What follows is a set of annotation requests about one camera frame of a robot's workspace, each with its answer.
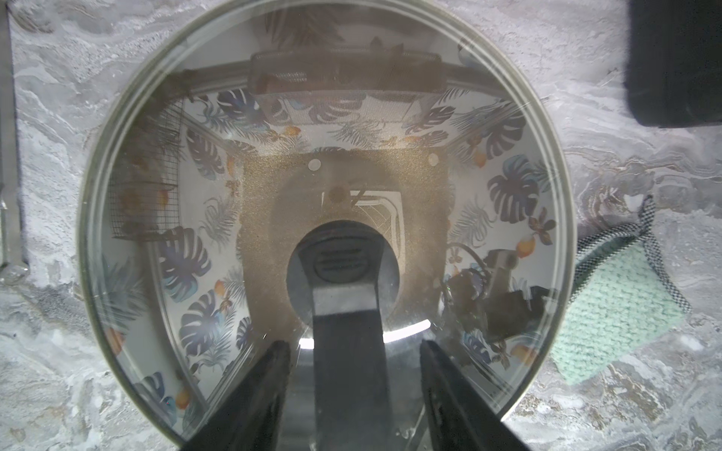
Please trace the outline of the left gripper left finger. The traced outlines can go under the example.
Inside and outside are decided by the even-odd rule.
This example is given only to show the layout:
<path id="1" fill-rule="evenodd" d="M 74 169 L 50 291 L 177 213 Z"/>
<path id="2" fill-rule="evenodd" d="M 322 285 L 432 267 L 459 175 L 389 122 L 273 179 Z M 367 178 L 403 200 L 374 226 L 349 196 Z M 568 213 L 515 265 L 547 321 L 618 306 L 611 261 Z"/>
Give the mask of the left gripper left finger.
<path id="1" fill-rule="evenodd" d="M 291 348 L 276 340 L 182 451 L 274 450 L 291 373 Z"/>

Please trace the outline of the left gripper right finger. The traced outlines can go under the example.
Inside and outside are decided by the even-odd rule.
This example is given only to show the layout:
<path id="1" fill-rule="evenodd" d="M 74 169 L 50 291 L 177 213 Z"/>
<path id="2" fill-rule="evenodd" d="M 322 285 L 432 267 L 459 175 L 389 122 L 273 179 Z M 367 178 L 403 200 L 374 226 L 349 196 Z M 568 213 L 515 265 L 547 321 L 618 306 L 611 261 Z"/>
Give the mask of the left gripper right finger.
<path id="1" fill-rule="evenodd" d="M 421 386 L 434 450 L 526 451 L 439 345 L 420 345 Z"/>

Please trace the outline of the green checkered cloth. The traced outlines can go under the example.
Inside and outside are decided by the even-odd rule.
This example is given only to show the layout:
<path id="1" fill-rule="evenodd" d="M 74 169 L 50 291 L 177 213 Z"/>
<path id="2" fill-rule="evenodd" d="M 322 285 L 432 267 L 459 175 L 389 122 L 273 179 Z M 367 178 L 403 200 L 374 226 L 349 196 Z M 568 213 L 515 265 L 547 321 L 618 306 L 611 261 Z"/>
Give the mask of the green checkered cloth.
<path id="1" fill-rule="evenodd" d="M 690 313 L 665 268 L 655 214 L 648 195 L 636 221 L 578 241 L 573 290 L 552 349 L 566 383 L 590 379 Z"/>

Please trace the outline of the glass pot lid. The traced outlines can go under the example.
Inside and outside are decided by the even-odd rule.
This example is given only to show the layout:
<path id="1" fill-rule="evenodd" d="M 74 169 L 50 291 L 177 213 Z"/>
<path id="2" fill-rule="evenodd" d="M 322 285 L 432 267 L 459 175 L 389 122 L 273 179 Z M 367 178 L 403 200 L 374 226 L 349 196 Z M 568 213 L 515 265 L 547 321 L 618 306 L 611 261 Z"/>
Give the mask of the glass pot lid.
<path id="1" fill-rule="evenodd" d="M 289 355 L 281 450 L 337 449 L 379 381 L 392 449 L 429 427 L 436 342 L 500 417 L 575 271 L 560 141 L 474 28 L 426 1 L 233 1 L 135 75 L 82 191 L 80 284 L 139 410 L 183 446 Z"/>

